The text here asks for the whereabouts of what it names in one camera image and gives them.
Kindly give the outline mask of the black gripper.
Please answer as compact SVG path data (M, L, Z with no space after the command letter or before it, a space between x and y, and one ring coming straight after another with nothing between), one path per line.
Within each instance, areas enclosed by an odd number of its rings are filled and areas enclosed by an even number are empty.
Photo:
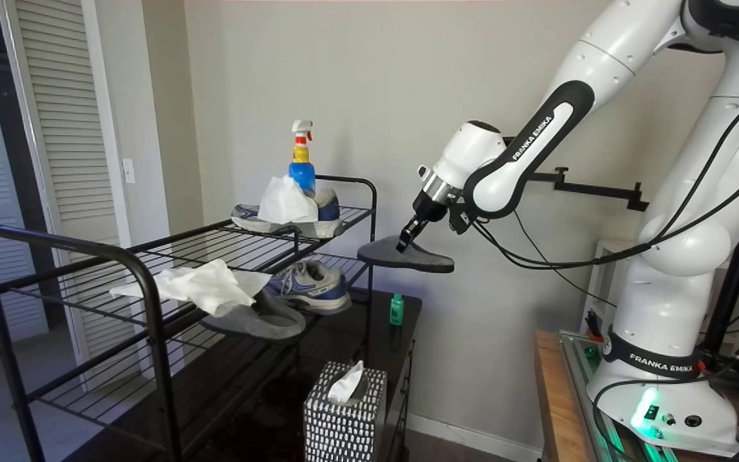
M418 192L413 201L413 218L402 232L396 249L405 253L408 246L413 246L421 232L427 230L427 224L443 221L444 217L448 217L444 203L431 201L427 192Z

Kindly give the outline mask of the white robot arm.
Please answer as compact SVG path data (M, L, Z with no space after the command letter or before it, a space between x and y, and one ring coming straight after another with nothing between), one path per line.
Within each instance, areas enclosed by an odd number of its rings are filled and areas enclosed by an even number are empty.
M662 49L720 55L724 73L645 214L589 395L649 445L739 459L738 411L695 361L713 272L739 242L739 0L612 0L517 136L479 122L453 136L421 173L398 246L448 209L470 221L513 214L529 176Z

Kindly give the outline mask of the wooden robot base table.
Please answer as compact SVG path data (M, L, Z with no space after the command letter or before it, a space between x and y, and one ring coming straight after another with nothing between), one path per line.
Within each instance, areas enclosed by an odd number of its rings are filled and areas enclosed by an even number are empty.
M739 462L739 395L706 378L603 373L577 334L534 337L545 462Z

